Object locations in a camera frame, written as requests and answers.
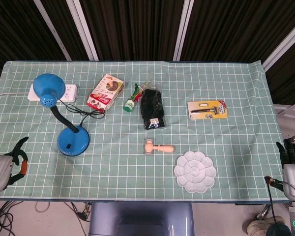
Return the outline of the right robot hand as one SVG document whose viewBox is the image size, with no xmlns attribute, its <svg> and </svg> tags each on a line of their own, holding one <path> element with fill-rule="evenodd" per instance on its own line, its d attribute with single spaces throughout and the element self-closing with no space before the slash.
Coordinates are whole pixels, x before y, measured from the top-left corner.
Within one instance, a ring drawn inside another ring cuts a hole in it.
<svg viewBox="0 0 295 236">
<path fill-rule="evenodd" d="M 265 177 L 268 187 L 272 186 L 282 191 L 285 196 L 295 202 L 295 135 L 285 139 L 283 143 L 276 143 L 279 149 L 281 167 L 283 171 L 282 180 Z"/>
</svg>

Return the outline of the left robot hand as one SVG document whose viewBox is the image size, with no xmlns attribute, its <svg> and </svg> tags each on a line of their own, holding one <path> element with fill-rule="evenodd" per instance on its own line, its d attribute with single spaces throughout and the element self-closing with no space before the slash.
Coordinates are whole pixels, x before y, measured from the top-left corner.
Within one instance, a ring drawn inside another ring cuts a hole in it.
<svg viewBox="0 0 295 236">
<path fill-rule="evenodd" d="M 0 192 L 27 174 L 28 156 L 21 147 L 28 139 L 29 137 L 22 138 L 12 151 L 0 155 Z"/>
</svg>

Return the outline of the blue gooseneck desk lamp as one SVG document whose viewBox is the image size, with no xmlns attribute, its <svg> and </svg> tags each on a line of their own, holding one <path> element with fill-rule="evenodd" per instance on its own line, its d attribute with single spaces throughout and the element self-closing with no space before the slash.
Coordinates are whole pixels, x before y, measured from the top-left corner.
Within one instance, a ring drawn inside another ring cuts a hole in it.
<svg viewBox="0 0 295 236">
<path fill-rule="evenodd" d="M 73 125 L 57 108 L 57 101 L 66 91 L 64 81 L 54 74 L 41 74 L 34 79 L 33 90 L 41 105 L 49 108 L 55 118 L 66 126 L 57 139 L 59 151 L 66 156 L 83 153 L 89 145 L 89 133 L 81 125 Z"/>
</svg>

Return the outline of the beige shoe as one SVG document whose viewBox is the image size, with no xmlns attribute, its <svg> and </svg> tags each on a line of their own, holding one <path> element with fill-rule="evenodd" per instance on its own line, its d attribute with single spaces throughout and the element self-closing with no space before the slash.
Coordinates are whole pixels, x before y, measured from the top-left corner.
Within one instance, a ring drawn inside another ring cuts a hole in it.
<svg viewBox="0 0 295 236">
<path fill-rule="evenodd" d="M 291 231 L 281 216 L 252 221 L 246 232 L 248 236 L 291 236 Z"/>
</svg>

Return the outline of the white flower paint palette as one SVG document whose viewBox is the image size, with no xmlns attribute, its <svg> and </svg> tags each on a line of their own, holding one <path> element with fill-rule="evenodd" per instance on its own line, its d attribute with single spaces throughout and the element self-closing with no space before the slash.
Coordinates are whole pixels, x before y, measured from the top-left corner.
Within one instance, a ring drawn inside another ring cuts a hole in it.
<svg viewBox="0 0 295 236">
<path fill-rule="evenodd" d="M 204 153 L 188 151 L 177 159 L 174 174 L 188 193 L 205 193 L 214 186 L 217 170 Z"/>
</svg>

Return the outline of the white power strip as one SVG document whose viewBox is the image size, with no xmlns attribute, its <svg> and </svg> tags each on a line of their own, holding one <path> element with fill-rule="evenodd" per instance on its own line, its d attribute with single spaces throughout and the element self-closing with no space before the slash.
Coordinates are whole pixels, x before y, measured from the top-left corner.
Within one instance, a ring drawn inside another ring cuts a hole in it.
<svg viewBox="0 0 295 236">
<path fill-rule="evenodd" d="M 77 98 L 77 92 L 78 92 L 77 86 L 74 84 L 66 84 L 65 87 L 66 87 L 66 91 L 64 95 L 62 96 L 61 101 L 66 103 L 75 102 Z M 39 97 L 34 92 L 33 85 L 30 86 L 30 90 L 28 93 L 28 100 L 33 102 L 40 101 Z"/>
</svg>

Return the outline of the razor in yellow blister pack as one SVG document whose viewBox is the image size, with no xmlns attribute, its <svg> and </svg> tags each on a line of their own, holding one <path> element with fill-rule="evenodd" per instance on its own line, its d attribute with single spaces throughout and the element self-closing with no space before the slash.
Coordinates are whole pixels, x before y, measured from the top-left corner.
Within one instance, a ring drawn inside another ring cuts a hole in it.
<svg viewBox="0 0 295 236">
<path fill-rule="evenodd" d="M 216 101 L 189 101 L 187 102 L 189 118 L 198 119 L 223 119 L 228 117 L 226 103 Z"/>
</svg>

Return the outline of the green white checked tablecloth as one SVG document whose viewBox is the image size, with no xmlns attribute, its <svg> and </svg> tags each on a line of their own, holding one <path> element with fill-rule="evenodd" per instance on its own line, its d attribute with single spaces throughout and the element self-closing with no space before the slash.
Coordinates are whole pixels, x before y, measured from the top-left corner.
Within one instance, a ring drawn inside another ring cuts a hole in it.
<svg viewBox="0 0 295 236">
<path fill-rule="evenodd" d="M 58 104 L 63 116 L 81 124 L 90 136 L 84 153 L 59 152 L 64 126 L 51 111 L 27 95 L 34 79 L 52 73 L 78 87 L 75 106 L 89 111 L 87 98 L 104 75 L 125 83 L 104 118 L 82 118 Z M 145 130 L 140 102 L 123 109 L 135 83 L 160 90 L 165 128 Z M 187 102 L 226 103 L 228 117 L 189 118 Z M 285 200 L 267 189 L 264 177 L 280 178 L 276 143 L 282 141 L 276 112 L 260 61 L 253 63 L 169 63 L 164 61 L 8 61 L 0 77 L 0 154 L 29 137 L 28 172 L 7 187 L 3 199 L 152 200 L 266 202 Z M 171 145 L 173 153 L 145 154 L 146 139 Z M 205 193 L 188 193 L 174 174 L 177 159 L 200 151 L 213 161 L 215 184 Z"/>
</svg>

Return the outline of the red white snack box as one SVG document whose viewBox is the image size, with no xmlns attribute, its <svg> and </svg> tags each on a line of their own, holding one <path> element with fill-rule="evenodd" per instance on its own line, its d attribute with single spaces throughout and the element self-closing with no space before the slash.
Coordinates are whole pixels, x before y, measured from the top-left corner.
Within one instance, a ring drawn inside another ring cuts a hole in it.
<svg viewBox="0 0 295 236">
<path fill-rule="evenodd" d="M 95 110 L 108 110 L 124 89 L 124 81 L 106 74 L 88 97 L 87 105 Z"/>
</svg>

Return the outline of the small wooden toy hammer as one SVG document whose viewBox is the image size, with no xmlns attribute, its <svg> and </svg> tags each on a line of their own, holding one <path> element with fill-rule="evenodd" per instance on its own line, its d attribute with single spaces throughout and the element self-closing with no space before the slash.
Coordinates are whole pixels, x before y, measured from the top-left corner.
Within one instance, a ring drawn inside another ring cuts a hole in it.
<svg viewBox="0 0 295 236">
<path fill-rule="evenodd" d="M 174 147 L 171 145 L 155 145 L 153 139 L 146 139 L 145 143 L 145 154 L 150 155 L 154 151 L 164 152 L 164 153 L 173 153 Z"/>
</svg>

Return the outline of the green feather shuttlecock toy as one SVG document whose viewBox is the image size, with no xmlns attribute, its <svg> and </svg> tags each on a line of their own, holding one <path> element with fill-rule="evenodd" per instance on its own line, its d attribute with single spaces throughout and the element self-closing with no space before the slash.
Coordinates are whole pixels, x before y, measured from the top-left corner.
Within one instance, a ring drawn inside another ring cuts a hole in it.
<svg viewBox="0 0 295 236">
<path fill-rule="evenodd" d="M 135 107 L 135 103 L 138 103 L 139 99 L 142 97 L 143 91 L 144 90 L 137 83 L 135 83 L 135 90 L 132 96 L 125 102 L 123 106 L 123 109 L 126 112 L 131 112 L 133 110 L 133 108 Z"/>
</svg>

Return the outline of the blue grey robot torso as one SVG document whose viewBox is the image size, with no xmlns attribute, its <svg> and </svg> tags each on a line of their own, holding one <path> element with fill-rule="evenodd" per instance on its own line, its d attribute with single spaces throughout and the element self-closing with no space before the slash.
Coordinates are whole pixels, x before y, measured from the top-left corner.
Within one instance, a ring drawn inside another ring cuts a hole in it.
<svg viewBox="0 0 295 236">
<path fill-rule="evenodd" d="M 195 236 L 188 202 L 94 202 L 88 236 Z"/>
</svg>

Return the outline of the black gloves in plastic bag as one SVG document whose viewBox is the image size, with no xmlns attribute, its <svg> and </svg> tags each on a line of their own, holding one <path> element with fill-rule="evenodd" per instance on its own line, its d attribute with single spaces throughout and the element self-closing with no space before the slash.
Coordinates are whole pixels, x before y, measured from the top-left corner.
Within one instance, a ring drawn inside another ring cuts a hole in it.
<svg viewBox="0 0 295 236">
<path fill-rule="evenodd" d="M 165 128 L 164 107 L 160 90 L 144 87 L 140 112 L 145 130 Z"/>
</svg>

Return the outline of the dark pleated curtain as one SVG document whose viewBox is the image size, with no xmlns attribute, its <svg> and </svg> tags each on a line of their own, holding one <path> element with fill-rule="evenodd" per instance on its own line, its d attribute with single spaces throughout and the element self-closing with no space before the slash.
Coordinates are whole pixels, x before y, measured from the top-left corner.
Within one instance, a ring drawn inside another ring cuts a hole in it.
<svg viewBox="0 0 295 236">
<path fill-rule="evenodd" d="M 41 0 L 72 60 L 88 60 L 66 0 Z M 184 0 L 80 0 L 100 60 L 173 60 Z M 295 27 L 295 0 L 194 0 L 181 61 L 264 62 Z M 66 60 L 33 0 L 0 0 L 0 75 L 9 60 Z M 295 103 L 295 44 L 266 72 Z"/>
</svg>

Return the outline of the white frame post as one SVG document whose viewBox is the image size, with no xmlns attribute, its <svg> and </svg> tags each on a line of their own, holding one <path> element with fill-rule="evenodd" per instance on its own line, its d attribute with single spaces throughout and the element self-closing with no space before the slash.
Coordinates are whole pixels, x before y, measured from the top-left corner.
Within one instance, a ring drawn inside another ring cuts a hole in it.
<svg viewBox="0 0 295 236">
<path fill-rule="evenodd" d="M 66 0 L 66 3 L 81 38 L 88 59 L 91 61 L 99 61 L 80 0 Z"/>
<path fill-rule="evenodd" d="M 33 2 L 35 3 L 39 13 L 41 14 L 42 18 L 44 19 L 45 23 L 47 24 L 47 26 L 48 26 L 49 30 L 51 31 L 52 35 L 54 36 L 56 42 L 58 43 L 58 45 L 59 45 L 61 51 L 63 52 L 66 60 L 67 61 L 72 61 L 72 59 L 71 59 L 65 45 L 63 44 L 63 42 L 62 42 L 62 40 L 61 40 L 61 38 L 60 38 L 54 24 L 52 23 L 46 9 L 44 8 L 44 6 L 43 6 L 43 4 L 41 2 L 41 0 L 33 0 Z"/>
<path fill-rule="evenodd" d="M 194 0 L 184 0 L 179 28 L 177 32 L 177 39 L 176 39 L 176 44 L 174 49 L 173 61 L 180 61 L 193 5 L 194 5 Z"/>
<path fill-rule="evenodd" d="M 272 53 L 263 62 L 262 67 L 267 72 L 293 45 L 295 44 L 295 27 L 278 44 Z"/>
</svg>

